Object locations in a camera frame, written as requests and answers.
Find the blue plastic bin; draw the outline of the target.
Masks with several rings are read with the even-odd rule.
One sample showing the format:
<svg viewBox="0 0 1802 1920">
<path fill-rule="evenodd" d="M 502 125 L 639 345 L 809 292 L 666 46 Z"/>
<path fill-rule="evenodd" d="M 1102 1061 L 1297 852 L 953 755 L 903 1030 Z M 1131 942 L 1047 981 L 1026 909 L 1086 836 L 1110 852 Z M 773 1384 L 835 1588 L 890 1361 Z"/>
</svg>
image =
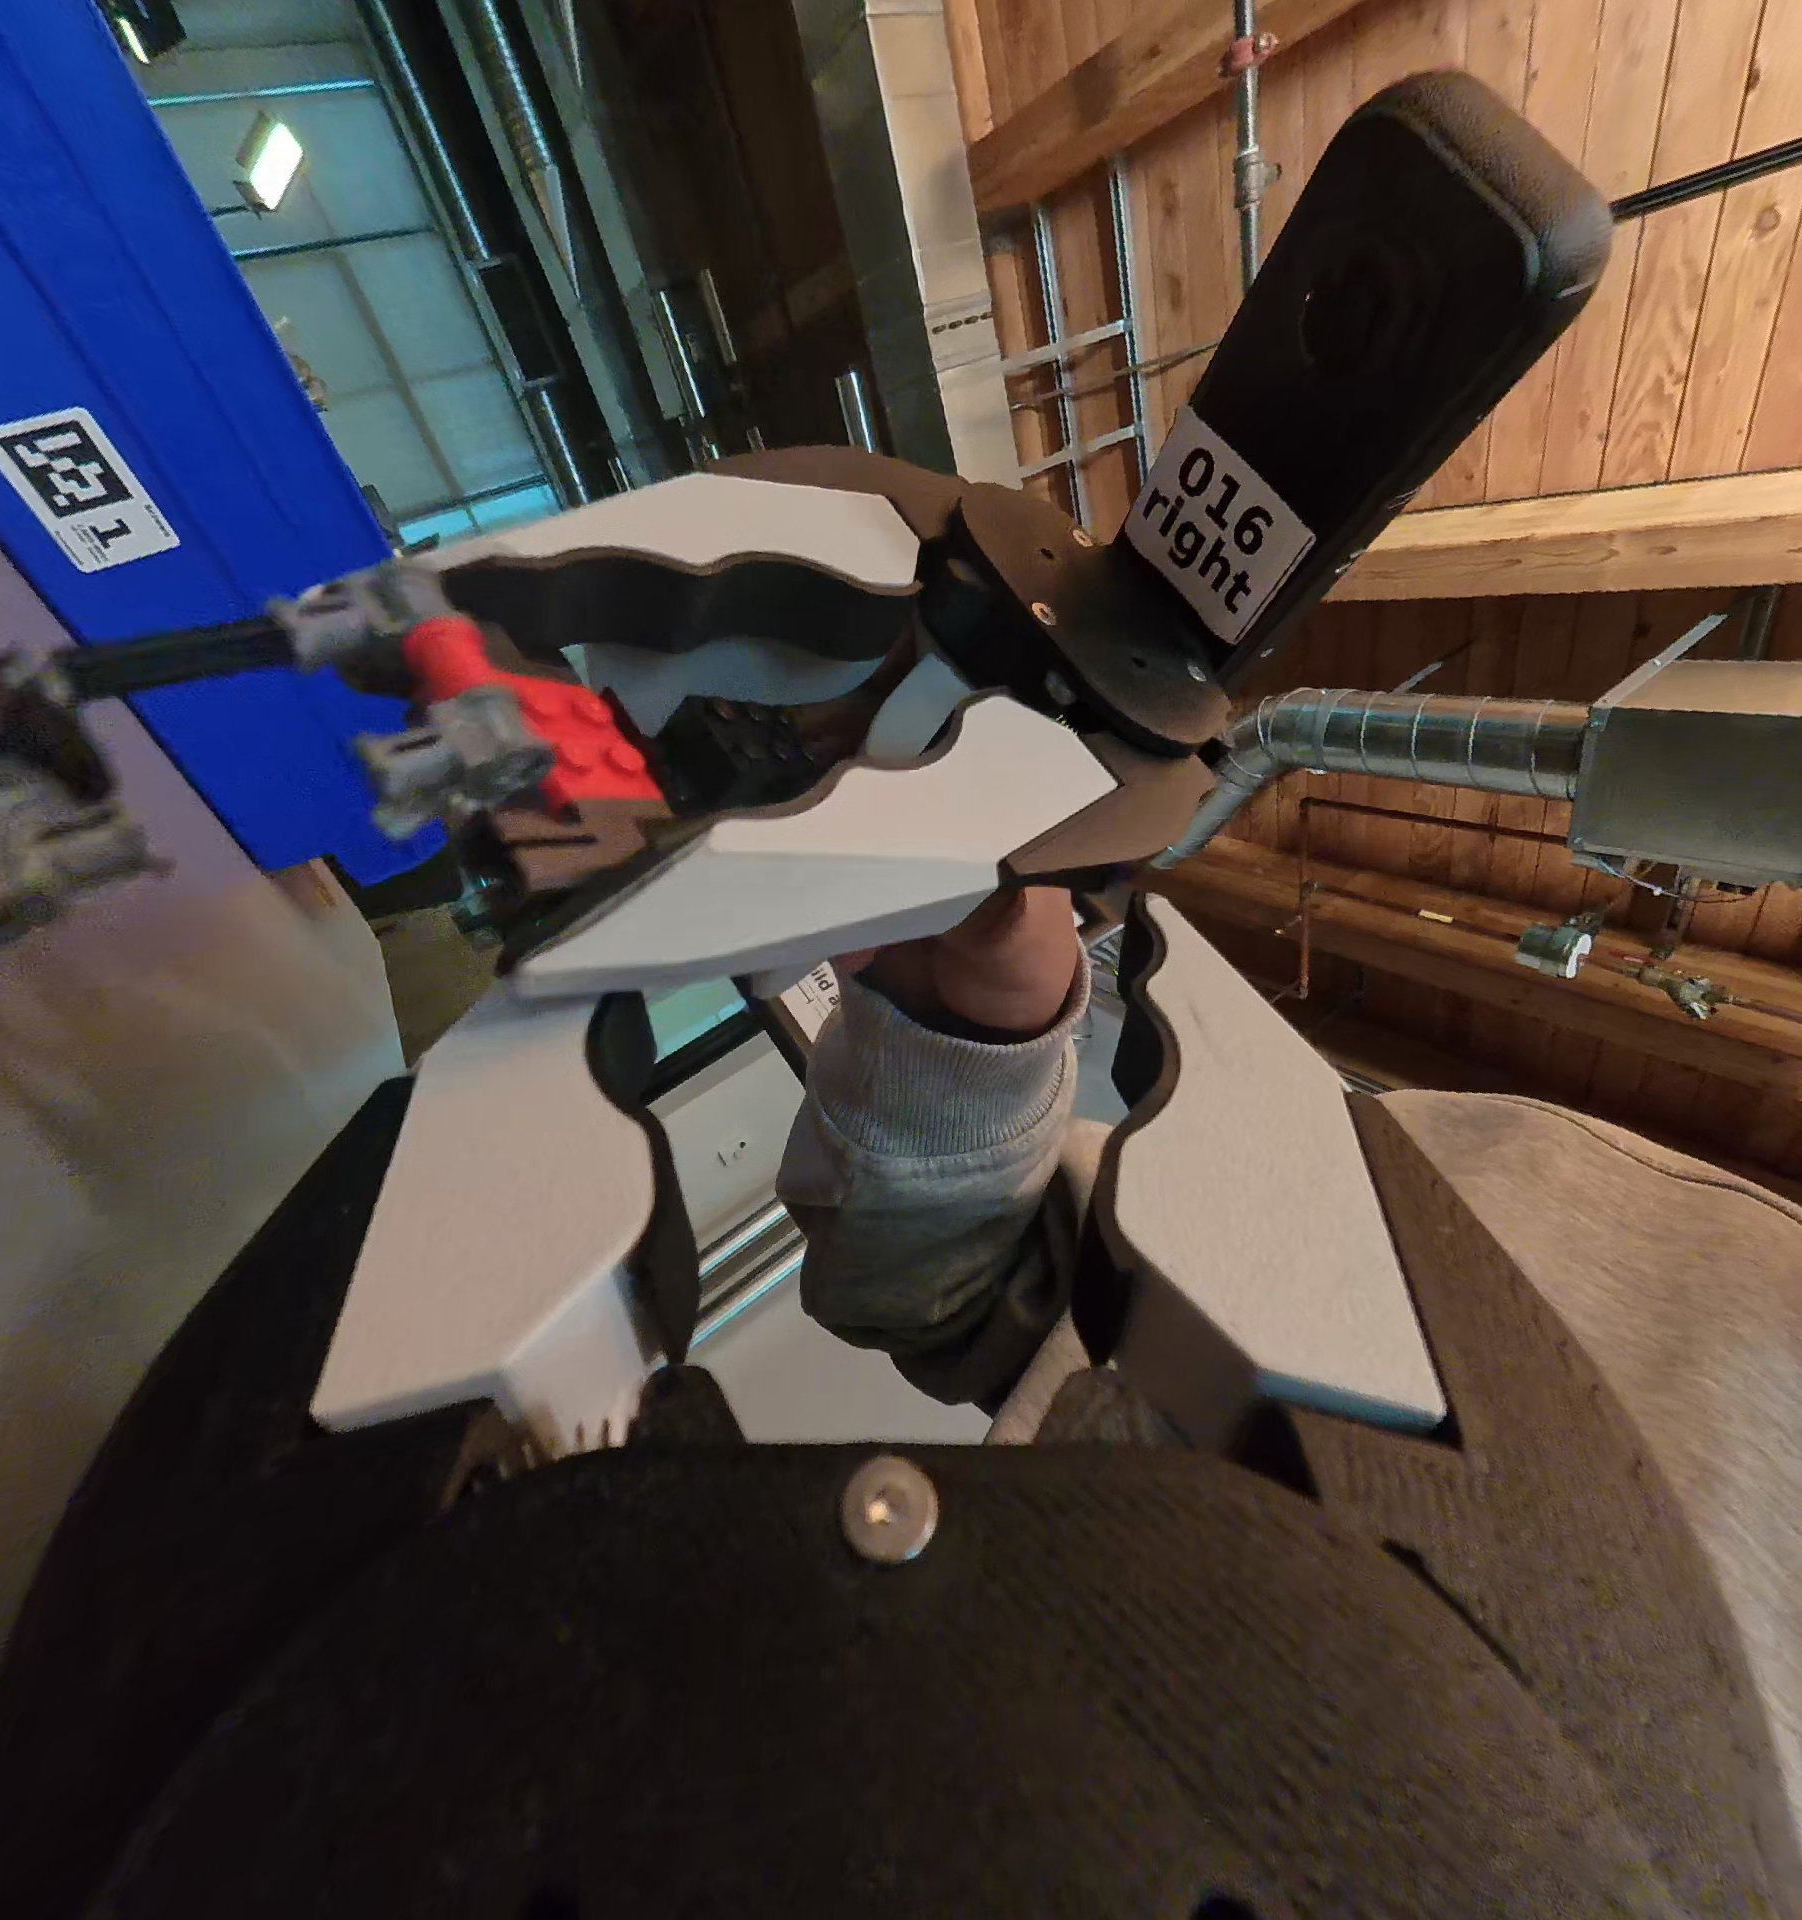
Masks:
<svg viewBox="0 0 1802 1920">
<path fill-rule="evenodd" d="M 388 556 L 95 8 L 0 8 L 0 551 L 81 643 Z"/>
</svg>

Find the person's right hand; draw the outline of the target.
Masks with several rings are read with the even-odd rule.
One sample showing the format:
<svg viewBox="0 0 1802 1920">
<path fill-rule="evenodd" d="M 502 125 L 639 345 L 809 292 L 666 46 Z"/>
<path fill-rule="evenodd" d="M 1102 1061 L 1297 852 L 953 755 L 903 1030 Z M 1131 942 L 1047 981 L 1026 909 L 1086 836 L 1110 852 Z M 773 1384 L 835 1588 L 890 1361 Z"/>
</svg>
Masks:
<svg viewBox="0 0 1802 1920">
<path fill-rule="evenodd" d="M 858 945 L 831 969 L 930 1030 L 1026 1046 L 1059 1019 L 1081 981 L 1074 891 L 1002 885 L 957 930 Z"/>
</svg>

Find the grey metal pipe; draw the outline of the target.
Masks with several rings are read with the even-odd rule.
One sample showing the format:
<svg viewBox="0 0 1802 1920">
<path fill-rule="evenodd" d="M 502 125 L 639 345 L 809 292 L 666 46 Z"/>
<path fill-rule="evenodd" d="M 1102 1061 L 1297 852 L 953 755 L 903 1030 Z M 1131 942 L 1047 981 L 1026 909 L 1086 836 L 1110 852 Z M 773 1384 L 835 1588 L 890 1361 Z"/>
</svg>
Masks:
<svg viewBox="0 0 1802 1920">
<path fill-rule="evenodd" d="M 1263 66 L 1274 60 L 1274 46 L 1281 46 L 1281 34 L 1263 33 L 1256 0 L 1234 0 L 1234 44 L 1221 60 L 1221 79 L 1234 79 L 1234 122 L 1240 122 L 1234 209 L 1240 209 L 1245 292 L 1263 276 L 1263 200 L 1265 200 L 1265 184 L 1281 179 L 1281 162 L 1265 162 L 1265 152 L 1263 152 Z"/>
</svg>

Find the red black lego assembly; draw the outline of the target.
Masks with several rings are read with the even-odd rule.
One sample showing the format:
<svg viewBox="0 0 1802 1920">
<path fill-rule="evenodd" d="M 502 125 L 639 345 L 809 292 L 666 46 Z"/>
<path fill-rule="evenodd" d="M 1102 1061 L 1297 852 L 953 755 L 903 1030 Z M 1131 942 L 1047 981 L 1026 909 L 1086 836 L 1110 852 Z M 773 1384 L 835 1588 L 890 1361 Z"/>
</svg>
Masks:
<svg viewBox="0 0 1802 1920">
<path fill-rule="evenodd" d="M 0 945 L 74 900 L 168 868 L 130 814 L 83 711 L 262 669 L 332 669 L 412 711 L 398 735 L 350 747 L 388 836 L 502 809 L 587 844 L 587 809 L 662 809 L 649 755 L 605 694 L 509 669 L 495 636 L 448 608 L 428 565 L 388 556 L 249 622 L 66 643 L 43 660 L 0 658 Z"/>
</svg>

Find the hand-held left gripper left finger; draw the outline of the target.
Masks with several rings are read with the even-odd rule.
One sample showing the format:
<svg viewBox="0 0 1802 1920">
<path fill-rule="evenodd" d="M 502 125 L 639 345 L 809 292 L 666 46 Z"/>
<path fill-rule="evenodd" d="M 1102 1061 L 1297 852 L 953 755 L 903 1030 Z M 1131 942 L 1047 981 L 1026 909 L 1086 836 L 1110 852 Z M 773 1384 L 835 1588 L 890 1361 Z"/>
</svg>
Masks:
<svg viewBox="0 0 1802 1920">
<path fill-rule="evenodd" d="M 649 1109 L 639 989 L 481 999 L 412 1069 L 313 1429 L 495 1405 L 528 1442 L 624 1442 L 695 1332 L 695 1227 Z"/>
</svg>

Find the person's grey sweater torso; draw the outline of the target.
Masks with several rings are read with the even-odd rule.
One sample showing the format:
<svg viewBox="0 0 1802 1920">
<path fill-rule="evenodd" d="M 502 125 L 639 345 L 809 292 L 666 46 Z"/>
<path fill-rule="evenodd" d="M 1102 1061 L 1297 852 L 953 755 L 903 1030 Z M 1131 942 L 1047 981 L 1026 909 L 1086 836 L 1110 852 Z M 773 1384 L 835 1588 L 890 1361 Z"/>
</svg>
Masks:
<svg viewBox="0 0 1802 1920">
<path fill-rule="evenodd" d="M 1520 1093 L 1376 1105 L 1650 1442 L 1740 1631 L 1802 1835 L 1802 1206 Z"/>
</svg>

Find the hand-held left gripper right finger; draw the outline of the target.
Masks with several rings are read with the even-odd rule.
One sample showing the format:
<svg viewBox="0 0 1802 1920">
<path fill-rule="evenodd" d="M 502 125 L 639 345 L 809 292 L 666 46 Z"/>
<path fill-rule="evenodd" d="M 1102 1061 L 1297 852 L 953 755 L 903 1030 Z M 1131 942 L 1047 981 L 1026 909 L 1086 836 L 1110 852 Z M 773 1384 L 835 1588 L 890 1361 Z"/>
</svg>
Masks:
<svg viewBox="0 0 1802 1920">
<path fill-rule="evenodd" d="M 1124 1124 L 1074 1332 L 1190 1448 L 1263 1405 L 1436 1435 L 1452 1405 L 1340 1077 L 1159 891 L 1124 922 Z"/>
</svg>

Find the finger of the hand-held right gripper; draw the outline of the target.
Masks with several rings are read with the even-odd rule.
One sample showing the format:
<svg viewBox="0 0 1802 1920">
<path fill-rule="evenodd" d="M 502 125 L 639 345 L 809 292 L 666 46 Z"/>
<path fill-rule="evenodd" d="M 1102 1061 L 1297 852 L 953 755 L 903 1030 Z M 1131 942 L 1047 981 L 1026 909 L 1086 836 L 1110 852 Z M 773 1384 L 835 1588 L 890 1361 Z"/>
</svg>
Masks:
<svg viewBox="0 0 1802 1920">
<path fill-rule="evenodd" d="M 918 766 L 976 701 L 919 636 L 919 556 L 953 495 L 903 482 L 688 475 L 428 556 L 448 608 L 495 636 L 509 669 L 605 694 L 649 773 L 681 766 L 666 722 L 692 711 L 794 711 L 794 747 L 767 766 Z"/>
<path fill-rule="evenodd" d="M 597 885 L 522 957 L 522 1005 L 809 973 L 847 945 L 953 930 L 1002 861 L 1115 787 L 1058 715 L 966 701 L 918 766 L 847 760 L 788 809 L 692 827 Z"/>
</svg>

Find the silver metal air duct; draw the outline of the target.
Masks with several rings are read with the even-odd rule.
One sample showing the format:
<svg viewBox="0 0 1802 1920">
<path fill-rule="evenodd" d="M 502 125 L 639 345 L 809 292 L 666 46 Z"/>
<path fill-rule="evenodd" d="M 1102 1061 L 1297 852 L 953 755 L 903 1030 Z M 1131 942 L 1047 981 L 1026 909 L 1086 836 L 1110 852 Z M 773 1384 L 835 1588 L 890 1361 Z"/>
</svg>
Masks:
<svg viewBox="0 0 1802 1920">
<path fill-rule="evenodd" d="M 1597 705 L 1274 694 L 1225 731 L 1212 787 L 1152 861 L 1207 852 L 1283 773 L 1562 805 L 1562 852 L 1599 877 L 1802 885 L 1802 660 L 1655 658 Z"/>
</svg>

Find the ceiling lamp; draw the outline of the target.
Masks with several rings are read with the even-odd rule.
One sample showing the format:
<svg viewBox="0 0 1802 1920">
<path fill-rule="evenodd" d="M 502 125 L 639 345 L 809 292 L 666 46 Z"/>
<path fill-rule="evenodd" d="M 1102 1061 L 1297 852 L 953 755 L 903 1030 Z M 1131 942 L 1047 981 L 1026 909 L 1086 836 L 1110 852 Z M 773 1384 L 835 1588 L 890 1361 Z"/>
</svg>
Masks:
<svg viewBox="0 0 1802 1920">
<path fill-rule="evenodd" d="M 271 109 L 253 109 L 236 145 L 236 214 L 278 214 L 302 179 L 302 140 Z"/>
</svg>

